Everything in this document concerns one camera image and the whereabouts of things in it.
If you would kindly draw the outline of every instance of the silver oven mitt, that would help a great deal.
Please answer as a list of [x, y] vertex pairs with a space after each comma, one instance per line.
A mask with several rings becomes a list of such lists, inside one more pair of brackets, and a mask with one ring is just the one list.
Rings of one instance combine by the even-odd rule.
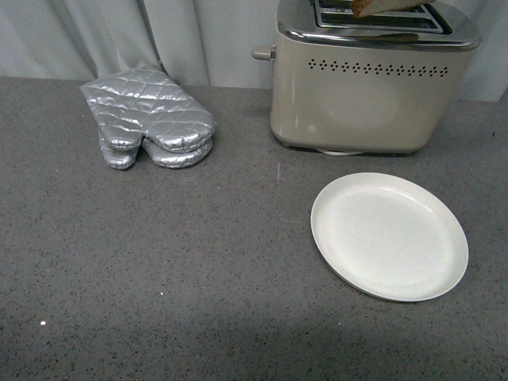
[[143, 140], [163, 167], [188, 167], [210, 152], [212, 115], [157, 68], [97, 79], [81, 91], [98, 123], [104, 159], [115, 169], [134, 164]]

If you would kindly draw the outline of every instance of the plate rim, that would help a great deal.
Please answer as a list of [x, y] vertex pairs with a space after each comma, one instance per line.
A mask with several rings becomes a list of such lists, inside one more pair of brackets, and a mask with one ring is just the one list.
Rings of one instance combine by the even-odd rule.
[[[336, 269], [330, 263], [330, 260], [327, 257], [327, 254], [325, 253], [325, 252], [327, 252], [327, 250], [323, 249], [322, 244], [320, 244], [320, 239], [318, 239], [318, 234], [316, 232], [317, 231], [317, 226], [316, 226], [316, 224], [317, 224], [317, 222], [316, 222], [317, 207], [319, 205], [319, 202], [321, 202], [321, 200], [323, 199], [325, 192], [328, 192], [330, 188], [335, 187], [337, 185], [337, 183], [344, 182], [346, 179], [350, 179], [352, 177], [359, 177], [359, 178], [360, 177], [363, 177], [363, 178], [372, 177], [372, 178], [377, 178], [377, 179], [389, 179], [392, 182], [395, 181], [395, 182], [399, 182], [399, 183], [404, 183], [410, 187], [413, 187], [416, 191], [422, 192], [426, 197], [430, 197], [434, 202], [437, 202], [437, 205], [439, 205], [439, 207], [442, 208], [442, 210], [446, 214], [448, 214], [449, 217], [452, 218], [454, 225], [456, 225], [456, 227], [458, 227], [457, 232], [460, 232], [460, 239], [463, 241], [461, 243], [464, 244], [465, 251], [462, 254], [459, 254], [459, 255], [464, 256], [464, 258], [462, 258], [462, 260], [464, 261], [464, 268], [460, 269], [460, 271], [459, 271], [460, 275], [457, 276], [457, 279], [452, 280], [449, 287], [447, 287], [442, 292], [436, 292], [430, 296], [427, 295], [427, 296], [416, 296], [413, 298], [391, 298], [391, 297], [386, 296], [383, 293], [376, 293], [376, 292], [373, 292], [372, 290], [366, 290], [361, 285], [353, 282], [351, 279], [347, 279], [346, 276], [341, 274], [340, 269]], [[390, 186], [393, 187], [394, 189], [397, 189], [397, 187], [394, 186], [393, 183], [391, 183]], [[395, 302], [422, 302], [425, 300], [438, 298], [438, 297], [442, 296], [443, 294], [446, 294], [449, 291], [451, 291], [454, 287], [456, 287], [456, 285], [464, 277], [466, 270], [468, 268], [468, 262], [469, 262], [468, 239], [466, 238], [464, 229], [463, 229], [462, 225], [460, 224], [459, 220], [456, 218], [456, 215], [435, 194], [431, 193], [430, 191], [426, 190], [424, 187], [422, 187], [410, 180], [404, 179], [402, 177], [398, 177], [396, 175], [389, 175], [389, 174], [385, 174], [385, 173], [381, 173], [381, 172], [371, 172], [371, 171], [369, 171], [369, 172], [355, 172], [355, 173], [341, 176], [341, 177], [333, 180], [332, 182], [328, 183], [325, 187], [323, 187], [320, 190], [320, 192], [318, 193], [317, 197], [314, 199], [314, 203], [312, 205], [312, 209], [311, 209], [311, 213], [310, 213], [310, 225], [311, 225], [311, 230], [312, 230], [314, 242], [315, 242], [319, 252], [321, 253], [321, 256], [325, 259], [325, 262], [332, 268], [332, 270], [337, 275], [339, 275], [341, 277], [341, 279], [343, 279], [347, 284], [351, 285], [352, 287], [355, 287], [357, 290], [362, 291], [365, 294], [369, 294], [369, 295], [374, 296], [376, 298], [381, 298], [381, 299], [395, 301]]]

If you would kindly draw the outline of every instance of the toaster lever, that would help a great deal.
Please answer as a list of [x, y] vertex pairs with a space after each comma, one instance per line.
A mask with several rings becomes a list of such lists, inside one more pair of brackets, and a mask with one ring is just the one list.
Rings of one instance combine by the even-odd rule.
[[252, 58], [256, 60], [271, 61], [275, 59], [275, 45], [256, 46], [251, 52]]

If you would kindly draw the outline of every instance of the speckled countertop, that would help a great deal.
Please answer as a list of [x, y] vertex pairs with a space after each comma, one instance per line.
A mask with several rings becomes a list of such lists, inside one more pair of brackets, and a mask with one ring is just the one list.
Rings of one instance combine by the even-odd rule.
[[[454, 103], [410, 156], [337, 158], [278, 143], [267, 90], [191, 87], [210, 155], [122, 172], [79, 84], [0, 79], [0, 379], [508, 379], [507, 105]], [[386, 302], [329, 268], [310, 210], [358, 171], [457, 216], [456, 288]]]

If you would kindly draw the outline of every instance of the toaster slot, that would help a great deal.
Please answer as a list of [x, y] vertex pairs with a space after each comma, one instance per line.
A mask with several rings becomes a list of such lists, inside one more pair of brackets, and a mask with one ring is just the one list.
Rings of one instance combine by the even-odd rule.
[[391, 30], [403, 33], [448, 33], [446, 25], [430, 5], [407, 10], [385, 12], [368, 17], [355, 17], [351, 0], [311, 0], [317, 26], [341, 29]]
[[321, 21], [327, 25], [374, 26], [379, 28], [434, 29], [439, 25], [428, 18], [420, 17], [354, 17], [348, 13], [321, 13]]
[[[333, 9], [343, 11], [345, 13], [352, 13], [351, 11], [351, 0], [319, 0], [320, 8]], [[406, 8], [405, 10], [399, 10], [399, 13], [425, 13], [425, 10], [421, 6], [414, 6]]]

